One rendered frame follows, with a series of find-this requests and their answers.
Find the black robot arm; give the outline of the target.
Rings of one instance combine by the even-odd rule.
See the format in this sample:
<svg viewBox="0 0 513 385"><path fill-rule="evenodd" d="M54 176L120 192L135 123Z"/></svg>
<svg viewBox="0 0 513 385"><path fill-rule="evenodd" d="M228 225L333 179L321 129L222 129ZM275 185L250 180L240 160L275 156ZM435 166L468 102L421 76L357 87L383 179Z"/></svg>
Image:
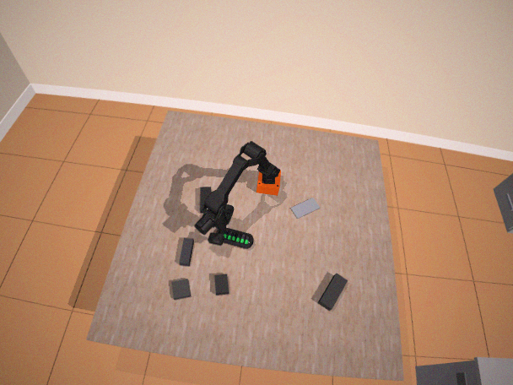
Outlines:
<svg viewBox="0 0 513 385"><path fill-rule="evenodd" d="M251 159L246 160L241 154L246 154ZM262 183L275 184L275 177L278 177L280 169L271 164L266 158L266 150L258 144L250 141L240 148L240 153L233 159L233 164L225 175L219 187L212 191L205 199L201 211L202 218L195 224L195 227L202 235L225 217L226 204L229 201L229 194L236 184L243 170L249 166L259 165L258 171L262 173ZM208 209L206 208L208 207Z"/></svg>

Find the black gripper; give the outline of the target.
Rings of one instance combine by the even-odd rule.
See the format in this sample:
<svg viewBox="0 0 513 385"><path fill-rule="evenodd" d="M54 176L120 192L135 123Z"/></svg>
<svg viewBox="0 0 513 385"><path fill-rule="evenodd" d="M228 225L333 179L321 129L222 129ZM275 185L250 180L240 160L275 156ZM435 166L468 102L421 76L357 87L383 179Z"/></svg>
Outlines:
<svg viewBox="0 0 513 385"><path fill-rule="evenodd" d="M226 204L226 209L224 211L225 217L221 221L216 221L214 227L217 228L216 233L210 233L208 237L208 243L222 246L224 243L224 236L222 235L223 230L226 228L226 225L229 224L231 217L234 212L234 207L232 205ZM220 232L220 233L219 233Z"/></svg>

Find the dark grey controller unit with label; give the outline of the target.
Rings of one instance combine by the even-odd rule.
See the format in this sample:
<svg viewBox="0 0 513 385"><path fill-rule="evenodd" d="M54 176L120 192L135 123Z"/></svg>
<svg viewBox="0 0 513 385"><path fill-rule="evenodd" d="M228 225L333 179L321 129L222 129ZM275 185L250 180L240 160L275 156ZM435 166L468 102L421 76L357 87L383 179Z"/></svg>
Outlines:
<svg viewBox="0 0 513 385"><path fill-rule="evenodd" d="M224 243L245 249L249 249L254 242L252 234L230 228L225 228L222 235L224 236Z"/></svg>

